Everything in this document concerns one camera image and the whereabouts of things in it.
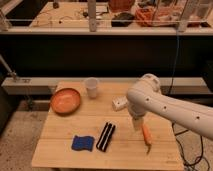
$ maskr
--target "orange carrot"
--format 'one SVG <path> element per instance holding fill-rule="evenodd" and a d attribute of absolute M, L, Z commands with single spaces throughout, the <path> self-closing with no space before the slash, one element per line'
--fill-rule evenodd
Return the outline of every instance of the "orange carrot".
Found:
<path fill-rule="evenodd" d="M 143 132 L 143 137 L 144 137 L 144 141 L 146 145 L 148 146 L 152 145 L 152 137 L 151 137 L 150 131 L 144 123 L 142 123 L 142 132 Z"/>

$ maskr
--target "wooden bowl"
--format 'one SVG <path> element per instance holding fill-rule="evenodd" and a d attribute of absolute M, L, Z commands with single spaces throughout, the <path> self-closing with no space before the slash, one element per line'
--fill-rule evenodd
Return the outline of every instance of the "wooden bowl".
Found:
<path fill-rule="evenodd" d="M 81 103 L 80 93 L 73 88 L 64 88 L 57 91 L 50 99 L 52 110 L 60 115 L 73 113 Z"/>

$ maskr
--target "floor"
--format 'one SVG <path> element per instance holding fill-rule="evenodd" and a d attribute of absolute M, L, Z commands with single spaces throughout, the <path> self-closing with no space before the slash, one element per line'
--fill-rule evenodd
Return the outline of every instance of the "floor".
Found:
<path fill-rule="evenodd" d="M 51 171 L 48 168 L 31 167 L 31 159 L 47 116 L 48 106 L 36 105 L 32 111 L 26 111 L 25 107 L 21 104 L 13 113 L 0 138 L 0 171 Z M 174 128 L 175 132 L 183 130 L 178 125 Z M 185 157 L 193 162 L 200 155 L 199 136 L 187 132 L 178 136 L 178 139 L 183 145 Z M 204 155 L 213 168 L 213 142 L 207 139 L 204 139 Z M 207 171 L 207 163 L 202 160 L 196 170 Z"/>

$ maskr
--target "white cup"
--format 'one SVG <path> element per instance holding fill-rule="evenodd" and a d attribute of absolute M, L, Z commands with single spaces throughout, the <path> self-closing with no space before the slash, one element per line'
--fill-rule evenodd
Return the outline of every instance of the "white cup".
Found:
<path fill-rule="evenodd" d="M 84 80 L 84 85 L 87 90 L 87 94 L 92 99 L 97 97 L 98 83 L 99 83 L 99 80 L 95 77 L 89 77 Z"/>

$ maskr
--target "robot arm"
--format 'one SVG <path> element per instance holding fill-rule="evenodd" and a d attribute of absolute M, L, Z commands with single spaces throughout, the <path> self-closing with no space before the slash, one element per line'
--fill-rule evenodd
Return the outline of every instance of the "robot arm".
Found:
<path fill-rule="evenodd" d="M 145 74 L 130 87 L 127 99 L 135 119 L 151 111 L 213 140 L 213 108 L 162 95 L 160 81 L 152 74 Z"/>

